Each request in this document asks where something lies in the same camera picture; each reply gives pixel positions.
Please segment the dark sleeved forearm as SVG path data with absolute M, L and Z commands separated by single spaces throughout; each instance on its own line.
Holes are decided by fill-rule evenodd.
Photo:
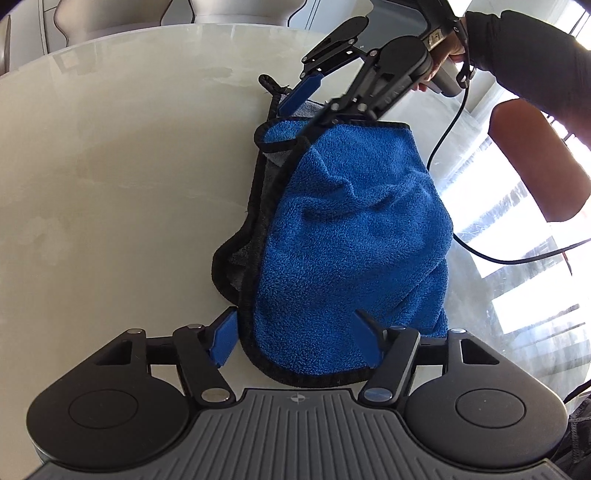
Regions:
M 471 64 L 590 144 L 590 51 L 528 15 L 465 14 Z

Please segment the person's right hand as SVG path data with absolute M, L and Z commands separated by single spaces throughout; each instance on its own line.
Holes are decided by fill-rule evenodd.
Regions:
M 428 83 L 436 76 L 448 59 L 451 59 L 455 63 L 463 62 L 466 59 L 466 49 L 457 32 L 451 33 L 430 54 L 433 60 L 432 69 L 427 77 L 415 87 L 415 90 L 427 91 Z

